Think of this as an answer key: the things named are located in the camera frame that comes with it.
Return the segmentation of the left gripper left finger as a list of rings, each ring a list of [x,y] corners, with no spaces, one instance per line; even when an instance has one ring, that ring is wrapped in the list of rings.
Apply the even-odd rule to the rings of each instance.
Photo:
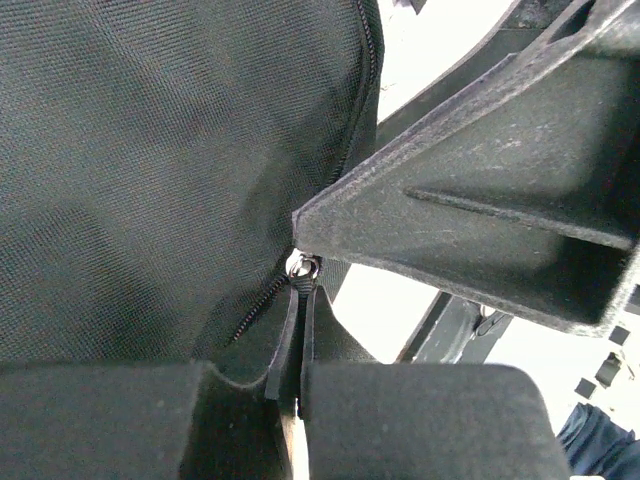
[[[3,365],[2,477],[290,478],[298,306],[285,288],[222,365]]]

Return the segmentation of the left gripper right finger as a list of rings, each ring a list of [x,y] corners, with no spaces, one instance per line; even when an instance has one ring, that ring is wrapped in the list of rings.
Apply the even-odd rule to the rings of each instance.
[[[567,479],[541,393],[505,365],[336,359],[307,301],[301,413],[312,479]]]

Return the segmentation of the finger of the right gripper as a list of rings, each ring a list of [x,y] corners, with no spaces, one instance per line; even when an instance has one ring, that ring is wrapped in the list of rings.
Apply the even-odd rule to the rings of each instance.
[[[639,62],[577,55],[437,139],[425,121],[293,216],[299,249],[601,336],[639,269]]]
[[[429,81],[378,127],[386,145],[439,105],[522,54],[554,45],[604,58],[639,55],[637,1],[513,1],[460,60]]]

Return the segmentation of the black backpack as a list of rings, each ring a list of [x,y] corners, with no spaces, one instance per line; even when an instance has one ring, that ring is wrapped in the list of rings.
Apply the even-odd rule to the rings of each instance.
[[[1,358],[209,359],[367,157],[373,1],[5,1]]]

